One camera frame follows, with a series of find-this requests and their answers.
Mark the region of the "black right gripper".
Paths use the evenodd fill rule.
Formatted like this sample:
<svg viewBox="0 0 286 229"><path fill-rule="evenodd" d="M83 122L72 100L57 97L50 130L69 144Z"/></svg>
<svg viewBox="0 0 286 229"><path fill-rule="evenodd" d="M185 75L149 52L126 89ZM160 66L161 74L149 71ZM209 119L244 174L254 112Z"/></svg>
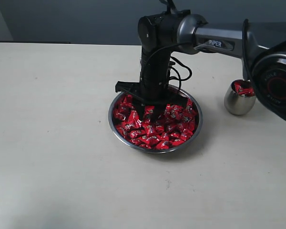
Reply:
<svg viewBox="0 0 286 229"><path fill-rule="evenodd" d="M151 121L157 121L166 110L166 104L185 106L187 99L168 88L170 81L169 63L171 53L177 45L141 49L141 71L138 83L118 81L116 92L124 92L137 99L134 108L140 120L144 118L145 105L154 105Z"/></svg>

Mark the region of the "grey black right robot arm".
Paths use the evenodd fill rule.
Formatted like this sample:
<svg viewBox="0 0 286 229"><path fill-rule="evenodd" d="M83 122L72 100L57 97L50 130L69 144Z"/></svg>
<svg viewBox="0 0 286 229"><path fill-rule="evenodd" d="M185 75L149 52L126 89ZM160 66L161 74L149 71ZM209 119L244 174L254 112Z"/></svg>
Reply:
<svg viewBox="0 0 286 229"><path fill-rule="evenodd" d="M286 121L286 22L208 23L183 10L144 16L138 22L141 72L137 83L117 82L115 90L130 94L140 114L145 105L156 111L168 102L185 100L168 89L173 52L220 53L242 60L243 79L257 99Z"/></svg>

